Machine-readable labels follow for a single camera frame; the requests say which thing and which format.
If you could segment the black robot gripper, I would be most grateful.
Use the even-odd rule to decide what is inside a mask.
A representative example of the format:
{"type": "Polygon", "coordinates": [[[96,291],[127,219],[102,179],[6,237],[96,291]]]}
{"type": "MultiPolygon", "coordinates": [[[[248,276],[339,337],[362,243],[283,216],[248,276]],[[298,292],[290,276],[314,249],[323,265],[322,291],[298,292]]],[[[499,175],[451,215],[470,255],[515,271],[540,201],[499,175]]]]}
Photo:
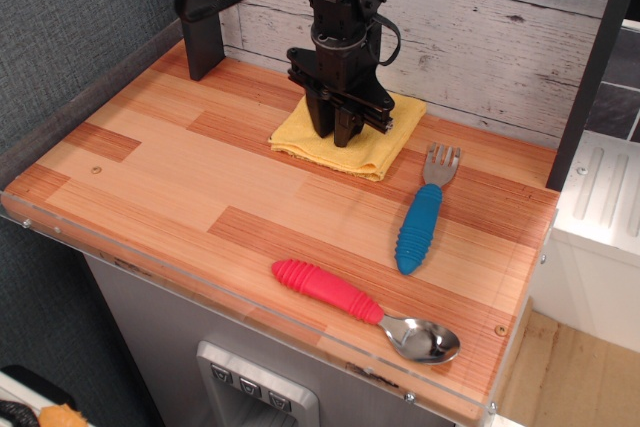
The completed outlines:
{"type": "Polygon", "coordinates": [[[305,90],[316,134],[334,131],[334,145],[344,148],[368,125],[385,134],[393,127],[395,101],[377,78],[381,38],[364,39],[347,49],[318,45],[291,48],[289,78],[305,90]]]}

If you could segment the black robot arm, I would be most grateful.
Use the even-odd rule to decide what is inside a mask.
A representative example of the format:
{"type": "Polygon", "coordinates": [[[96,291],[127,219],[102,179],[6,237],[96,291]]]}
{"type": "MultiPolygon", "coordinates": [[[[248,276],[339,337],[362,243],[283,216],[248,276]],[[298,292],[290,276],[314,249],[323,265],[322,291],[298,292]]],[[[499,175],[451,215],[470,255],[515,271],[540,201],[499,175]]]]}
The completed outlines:
{"type": "Polygon", "coordinates": [[[309,0],[311,50],[291,48],[289,77],[302,86],[316,134],[346,146],[364,126],[386,133],[395,103],[376,70],[397,57],[381,57],[382,30],[398,27],[378,9],[386,0],[309,0]]]}

